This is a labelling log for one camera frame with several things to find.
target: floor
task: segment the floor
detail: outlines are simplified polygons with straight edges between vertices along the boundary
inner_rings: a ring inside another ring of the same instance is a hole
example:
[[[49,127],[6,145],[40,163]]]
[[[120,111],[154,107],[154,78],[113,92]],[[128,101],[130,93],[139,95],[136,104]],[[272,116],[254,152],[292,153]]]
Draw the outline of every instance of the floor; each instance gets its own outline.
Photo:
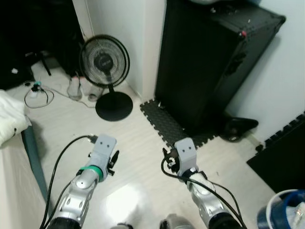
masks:
[[[66,93],[69,80],[62,69],[52,69],[52,76],[48,76],[38,63],[33,66],[33,71],[36,80]],[[20,86],[9,90],[9,94],[23,101],[28,90],[28,87]],[[166,145],[141,113],[140,98],[127,83],[122,83],[116,90],[127,93],[134,105],[131,115],[120,122],[104,121],[94,108],[56,93],[50,105],[27,109],[47,183],[57,156],[72,139],[90,133],[105,133],[117,139],[116,149],[120,150],[120,155],[114,167],[115,175],[107,177],[95,189],[84,229],[107,229],[118,222],[128,222],[135,229],[156,229],[160,220],[170,213],[184,216],[197,229],[205,228],[186,186],[161,172],[162,148]],[[82,100],[94,106],[86,98]],[[52,189],[54,202],[66,183],[86,164],[92,147],[88,141],[80,140],[63,155]],[[197,153],[199,168],[210,180],[234,193],[246,225],[249,229],[257,228],[257,212],[274,192],[246,164],[255,154],[251,142],[243,139],[239,143],[228,143],[217,137],[199,148]],[[217,191],[233,204],[228,194]]]

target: black cabinet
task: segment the black cabinet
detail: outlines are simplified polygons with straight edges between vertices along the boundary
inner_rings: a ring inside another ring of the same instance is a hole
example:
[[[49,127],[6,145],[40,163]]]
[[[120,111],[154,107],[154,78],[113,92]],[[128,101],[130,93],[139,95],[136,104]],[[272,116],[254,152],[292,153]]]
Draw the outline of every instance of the black cabinet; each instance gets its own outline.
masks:
[[[246,1],[167,0],[155,96],[184,128],[221,114],[285,22]]]

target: black mat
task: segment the black mat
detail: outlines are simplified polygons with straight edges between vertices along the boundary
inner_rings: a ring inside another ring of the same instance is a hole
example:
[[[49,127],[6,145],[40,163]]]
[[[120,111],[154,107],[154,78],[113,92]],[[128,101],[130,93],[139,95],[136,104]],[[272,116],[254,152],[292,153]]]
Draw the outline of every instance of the black mat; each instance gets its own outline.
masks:
[[[168,147],[172,147],[176,141],[191,137],[196,148],[198,148],[207,143],[208,139],[212,140],[217,136],[214,130],[195,136],[188,136],[174,118],[165,109],[161,109],[155,100],[141,104],[140,109]]]

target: fan stand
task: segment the fan stand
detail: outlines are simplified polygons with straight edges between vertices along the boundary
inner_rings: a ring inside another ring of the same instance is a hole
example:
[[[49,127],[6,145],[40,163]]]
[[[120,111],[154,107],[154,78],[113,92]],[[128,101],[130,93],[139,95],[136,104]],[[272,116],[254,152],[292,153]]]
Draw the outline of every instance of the fan stand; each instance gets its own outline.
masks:
[[[102,95],[95,105],[98,116],[112,122],[126,118],[132,108],[132,99],[125,93],[115,92],[112,86],[109,86],[109,93]]]

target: electric fan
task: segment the electric fan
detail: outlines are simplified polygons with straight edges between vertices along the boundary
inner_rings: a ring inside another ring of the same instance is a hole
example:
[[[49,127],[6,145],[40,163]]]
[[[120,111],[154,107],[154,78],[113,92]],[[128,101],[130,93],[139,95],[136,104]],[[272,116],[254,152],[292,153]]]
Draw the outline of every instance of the electric fan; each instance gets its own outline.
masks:
[[[118,121],[131,113],[131,98],[113,89],[126,78],[129,66],[126,48],[112,36],[94,36],[82,47],[80,68],[83,75],[95,86],[109,89],[109,93],[102,95],[95,105],[96,113],[102,119]]]

